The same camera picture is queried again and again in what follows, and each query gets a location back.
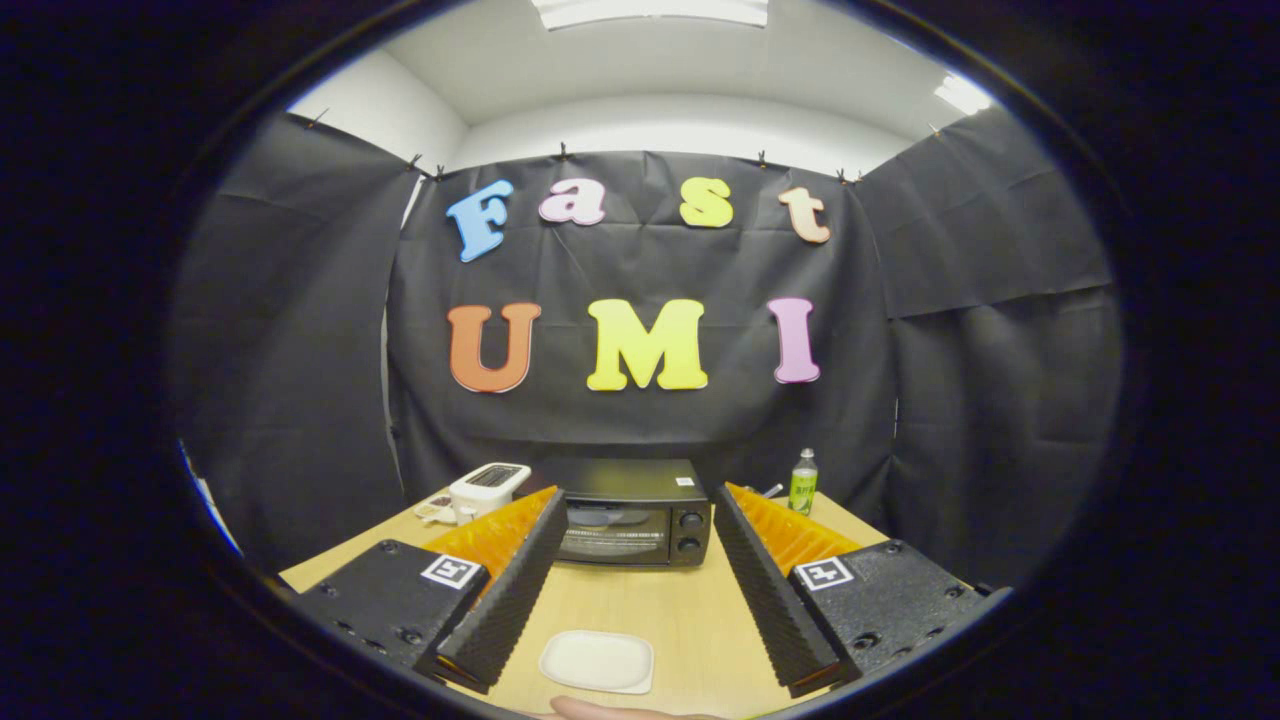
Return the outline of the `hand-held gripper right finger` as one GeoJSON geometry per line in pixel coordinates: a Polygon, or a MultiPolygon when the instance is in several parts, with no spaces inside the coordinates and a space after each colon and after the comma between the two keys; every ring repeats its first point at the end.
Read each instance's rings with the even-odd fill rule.
{"type": "Polygon", "coordinates": [[[1007,596],[901,539],[860,544],[730,483],[714,523],[774,675],[796,698],[895,669],[1007,596]]]}

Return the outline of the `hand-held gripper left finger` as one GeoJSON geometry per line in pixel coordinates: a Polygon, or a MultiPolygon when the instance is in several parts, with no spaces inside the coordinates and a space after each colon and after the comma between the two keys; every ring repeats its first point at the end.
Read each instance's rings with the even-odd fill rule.
{"type": "Polygon", "coordinates": [[[566,528],[564,492],[547,487],[424,547],[383,539],[297,602],[374,659],[486,693],[524,633],[566,528]]]}

